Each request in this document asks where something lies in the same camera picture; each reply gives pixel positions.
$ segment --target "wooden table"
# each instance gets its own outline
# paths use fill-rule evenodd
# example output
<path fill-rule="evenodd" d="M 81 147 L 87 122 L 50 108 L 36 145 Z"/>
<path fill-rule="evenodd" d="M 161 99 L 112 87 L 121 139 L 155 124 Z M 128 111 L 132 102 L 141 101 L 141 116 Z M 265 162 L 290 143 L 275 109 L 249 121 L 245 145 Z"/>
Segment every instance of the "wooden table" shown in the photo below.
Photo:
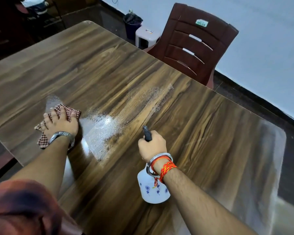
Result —
<path fill-rule="evenodd" d="M 0 141 L 22 165 L 60 102 L 82 115 L 59 203 L 87 234 L 186 234 L 172 199 L 141 198 L 144 124 L 198 186 L 270 232 L 286 141 L 277 126 L 90 21 L 0 61 Z"/>

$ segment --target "forearm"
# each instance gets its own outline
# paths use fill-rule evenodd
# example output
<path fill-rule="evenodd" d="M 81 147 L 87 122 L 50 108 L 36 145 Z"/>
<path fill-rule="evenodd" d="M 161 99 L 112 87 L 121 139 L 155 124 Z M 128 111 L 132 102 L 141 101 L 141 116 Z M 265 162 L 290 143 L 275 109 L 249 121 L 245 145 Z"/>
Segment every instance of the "forearm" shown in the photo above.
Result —
<path fill-rule="evenodd" d="M 159 171 L 162 166 L 157 166 L 155 169 Z M 164 182 L 192 234 L 256 234 L 179 169 L 171 169 L 164 176 Z"/>
<path fill-rule="evenodd" d="M 57 197 L 63 180 L 69 143 L 68 137 L 56 138 L 34 161 L 12 176 L 11 180 L 35 180 Z"/>

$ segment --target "silver bangle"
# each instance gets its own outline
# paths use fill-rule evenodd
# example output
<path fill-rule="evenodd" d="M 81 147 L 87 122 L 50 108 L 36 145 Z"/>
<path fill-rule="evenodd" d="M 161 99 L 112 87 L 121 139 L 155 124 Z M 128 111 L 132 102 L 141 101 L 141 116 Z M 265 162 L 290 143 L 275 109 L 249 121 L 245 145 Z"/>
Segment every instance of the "silver bangle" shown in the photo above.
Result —
<path fill-rule="evenodd" d="M 154 156 L 152 159 L 150 159 L 150 161 L 147 163 L 146 172 L 147 172 L 148 175 L 150 175 L 150 176 L 152 176 L 152 177 L 158 177 L 158 176 L 159 176 L 157 173 L 154 173 L 154 172 L 151 173 L 151 172 L 150 172 L 150 166 L 151 166 L 151 163 L 152 163 L 155 159 L 157 159 L 158 157 L 161 157 L 161 156 L 168 156 L 168 157 L 171 159 L 171 161 L 173 162 L 173 158 L 171 157 L 171 154 L 169 154 L 169 153 L 159 153 L 159 154 L 157 154 L 157 155 Z"/>
<path fill-rule="evenodd" d="M 74 143 L 75 143 L 75 137 L 68 133 L 68 132 L 64 132 L 64 131 L 58 131 L 56 132 L 50 139 L 49 141 L 49 144 L 51 144 L 57 137 L 60 137 L 60 136 L 66 136 L 70 139 L 71 143 L 70 143 L 70 146 L 69 146 L 69 149 L 71 149 L 73 146 L 74 146 Z"/>

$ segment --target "stool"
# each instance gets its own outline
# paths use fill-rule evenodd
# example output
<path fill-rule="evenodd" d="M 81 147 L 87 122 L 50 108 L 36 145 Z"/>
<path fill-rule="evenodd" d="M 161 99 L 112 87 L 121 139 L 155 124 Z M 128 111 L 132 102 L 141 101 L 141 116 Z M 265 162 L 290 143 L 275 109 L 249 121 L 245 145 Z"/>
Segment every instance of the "stool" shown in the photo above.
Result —
<path fill-rule="evenodd" d="M 138 48 L 147 48 L 155 45 L 161 33 L 141 26 L 136 30 L 135 45 Z"/>

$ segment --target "hand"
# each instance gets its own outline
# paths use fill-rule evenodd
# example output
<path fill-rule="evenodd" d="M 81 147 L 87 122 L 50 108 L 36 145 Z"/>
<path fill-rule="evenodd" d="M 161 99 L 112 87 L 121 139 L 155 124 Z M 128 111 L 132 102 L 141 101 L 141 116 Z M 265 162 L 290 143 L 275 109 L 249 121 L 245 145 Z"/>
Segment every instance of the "hand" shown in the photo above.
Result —
<path fill-rule="evenodd" d="M 157 133 L 157 131 L 151 131 L 152 140 L 147 142 L 141 138 L 138 141 L 139 153 L 145 162 L 149 162 L 155 155 L 159 153 L 166 153 L 165 139 Z"/>
<path fill-rule="evenodd" d="M 58 131 L 64 131 L 76 136 L 78 132 L 78 121 L 75 112 L 71 113 L 71 122 L 66 119 L 66 112 L 63 106 L 60 107 L 60 118 L 54 108 L 50 108 L 52 120 L 47 113 L 43 114 L 45 122 L 40 123 L 40 131 L 44 132 L 48 140 Z"/>

